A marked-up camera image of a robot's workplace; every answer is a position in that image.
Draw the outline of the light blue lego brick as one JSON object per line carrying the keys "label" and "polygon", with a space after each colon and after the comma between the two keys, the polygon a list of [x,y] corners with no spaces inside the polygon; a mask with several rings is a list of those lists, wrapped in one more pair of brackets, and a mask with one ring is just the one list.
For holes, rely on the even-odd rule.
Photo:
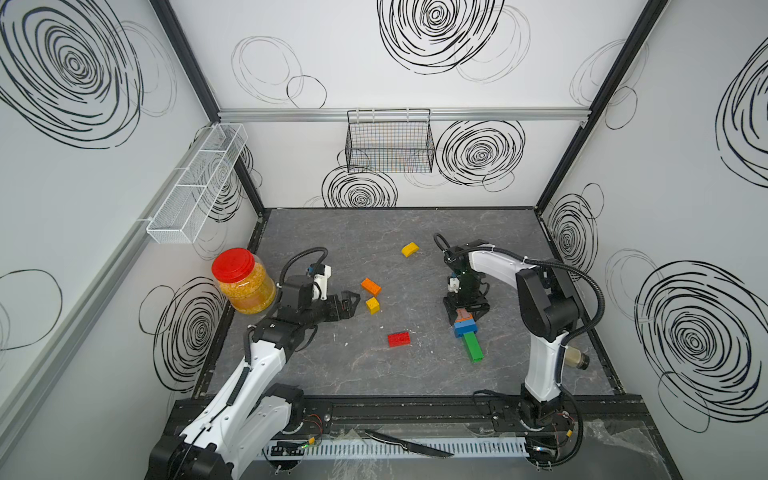
{"label": "light blue lego brick", "polygon": [[453,332],[456,338],[461,338],[467,333],[476,333],[477,331],[477,324],[472,319],[457,321],[453,325]]}

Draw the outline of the green tall lego brick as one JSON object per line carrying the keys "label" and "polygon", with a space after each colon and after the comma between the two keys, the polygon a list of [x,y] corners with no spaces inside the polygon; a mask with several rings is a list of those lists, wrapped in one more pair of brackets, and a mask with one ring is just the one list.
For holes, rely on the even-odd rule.
{"label": "green tall lego brick", "polygon": [[484,353],[476,337],[476,334],[474,332],[465,333],[462,336],[462,339],[467,348],[471,361],[473,363],[482,361],[484,359]]}

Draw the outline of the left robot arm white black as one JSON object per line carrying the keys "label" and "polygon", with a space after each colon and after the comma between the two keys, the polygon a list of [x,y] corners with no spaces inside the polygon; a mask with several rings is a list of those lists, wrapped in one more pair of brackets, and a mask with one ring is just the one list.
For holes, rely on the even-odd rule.
{"label": "left robot arm white black", "polygon": [[361,296],[351,291],[296,309],[277,301],[247,328],[244,358],[214,398],[183,430],[163,435],[147,479],[239,479],[281,431],[303,423],[304,392],[274,378],[301,349],[308,330],[350,319]]}

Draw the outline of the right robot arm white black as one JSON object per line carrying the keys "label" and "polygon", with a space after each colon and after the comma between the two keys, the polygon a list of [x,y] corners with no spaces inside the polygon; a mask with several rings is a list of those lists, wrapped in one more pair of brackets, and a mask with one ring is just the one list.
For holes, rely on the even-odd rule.
{"label": "right robot arm white black", "polygon": [[476,332],[476,321],[490,310],[481,290],[484,277],[517,290],[520,317],[531,340],[518,416],[525,428],[543,429],[562,408],[566,336],[583,313],[569,275],[559,266],[536,265],[529,257],[480,241],[444,247],[442,253],[452,271],[443,304],[458,337]]}

